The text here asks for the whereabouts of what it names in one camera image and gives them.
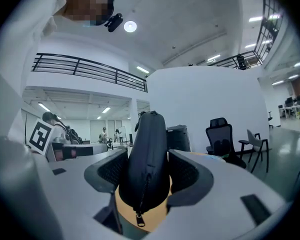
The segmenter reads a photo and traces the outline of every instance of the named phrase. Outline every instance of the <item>computer monitor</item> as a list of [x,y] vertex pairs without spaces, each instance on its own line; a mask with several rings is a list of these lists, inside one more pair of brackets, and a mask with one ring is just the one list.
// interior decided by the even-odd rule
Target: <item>computer monitor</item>
[[190,152],[190,142],[185,125],[173,126],[166,129],[167,149]]
[[292,97],[289,97],[286,99],[285,104],[292,103],[292,102],[294,102]]

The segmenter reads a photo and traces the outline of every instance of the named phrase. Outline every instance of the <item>gray floor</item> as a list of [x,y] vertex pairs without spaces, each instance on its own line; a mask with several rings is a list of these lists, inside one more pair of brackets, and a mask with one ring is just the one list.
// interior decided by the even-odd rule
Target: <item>gray floor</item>
[[[269,172],[266,173],[266,152],[263,152],[263,161],[259,157],[253,175],[289,201],[300,170],[300,131],[274,127],[270,129],[269,146],[272,148],[269,151]],[[245,154],[242,159],[247,170],[251,171],[257,153],[253,153],[250,163],[249,156]]]
[[296,119],[294,116],[289,118],[280,118],[281,127],[289,130],[300,132],[300,119]]

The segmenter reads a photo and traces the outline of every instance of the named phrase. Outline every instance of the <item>black bag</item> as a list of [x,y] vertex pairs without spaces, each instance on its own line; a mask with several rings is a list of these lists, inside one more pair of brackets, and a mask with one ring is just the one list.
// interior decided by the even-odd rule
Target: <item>black bag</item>
[[168,196],[170,177],[167,156],[166,124],[155,111],[144,113],[119,183],[121,199],[136,212],[139,227],[142,214],[160,205]]

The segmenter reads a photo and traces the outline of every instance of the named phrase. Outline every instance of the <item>black metal railing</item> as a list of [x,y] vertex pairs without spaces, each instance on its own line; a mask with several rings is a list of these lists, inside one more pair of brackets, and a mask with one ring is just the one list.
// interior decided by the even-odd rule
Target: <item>black metal railing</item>
[[208,64],[208,66],[225,67],[238,70],[246,70],[260,65],[261,62],[258,55],[253,50]]
[[209,63],[208,66],[226,67],[239,70],[262,65],[279,33],[283,20],[283,9],[277,0],[263,0],[261,26],[254,50]]
[[74,56],[37,53],[33,62],[32,71],[93,78],[142,92],[148,92],[147,81],[141,77],[113,66]]
[[284,13],[277,0],[263,0],[262,21],[254,52],[261,63],[270,52],[279,33]]

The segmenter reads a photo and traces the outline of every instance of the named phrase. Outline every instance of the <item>ceiling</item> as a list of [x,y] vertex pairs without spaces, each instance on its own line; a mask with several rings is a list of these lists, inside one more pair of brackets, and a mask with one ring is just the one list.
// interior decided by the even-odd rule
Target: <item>ceiling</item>
[[[62,119],[126,120],[130,117],[129,100],[93,93],[64,91],[57,88],[27,87],[23,100],[39,114],[46,112],[38,103],[45,105],[53,114]],[[102,113],[106,107],[111,109]],[[137,109],[150,111],[148,102],[137,101]]]
[[257,40],[260,23],[249,18],[262,14],[262,0],[115,0],[114,13],[136,22],[137,30],[128,33],[122,24],[109,33],[59,18],[57,31],[107,43],[157,70],[238,54]]
[[294,75],[300,76],[300,66],[294,67],[296,63],[300,62],[300,39],[295,36],[288,49],[280,58],[278,65],[268,75],[272,82],[287,80]]

